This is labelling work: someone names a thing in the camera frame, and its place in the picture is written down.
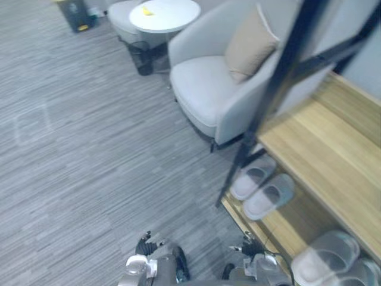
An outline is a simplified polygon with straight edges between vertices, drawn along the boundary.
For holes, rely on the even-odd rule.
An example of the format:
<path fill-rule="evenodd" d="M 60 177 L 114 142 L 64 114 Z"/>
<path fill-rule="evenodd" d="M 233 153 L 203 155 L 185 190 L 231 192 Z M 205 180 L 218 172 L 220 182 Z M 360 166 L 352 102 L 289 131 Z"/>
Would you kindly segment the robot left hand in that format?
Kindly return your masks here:
<path fill-rule="evenodd" d="M 159 241 L 158 243 L 149 242 L 150 238 L 151 238 L 151 231 L 145 232 L 140 237 L 135 247 L 136 255 L 150 256 L 156 250 L 158 250 L 160 247 L 163 247 L 166 244 L 165 240 Z"/>

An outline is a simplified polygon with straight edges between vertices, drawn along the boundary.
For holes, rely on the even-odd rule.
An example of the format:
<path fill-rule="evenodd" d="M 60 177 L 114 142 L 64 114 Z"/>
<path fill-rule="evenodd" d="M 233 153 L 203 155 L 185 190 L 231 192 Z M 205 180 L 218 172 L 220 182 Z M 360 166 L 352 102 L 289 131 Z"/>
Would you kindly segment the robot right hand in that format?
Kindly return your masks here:
<path fill-rule="evenodd" d="M 256 254 L 264 254 L 266 251 L 261 242 L 249 231 L 244 232 L 243 243 L 241 246 L 230 245 L 229 248 L 251 258 L 254 258 Z"/>

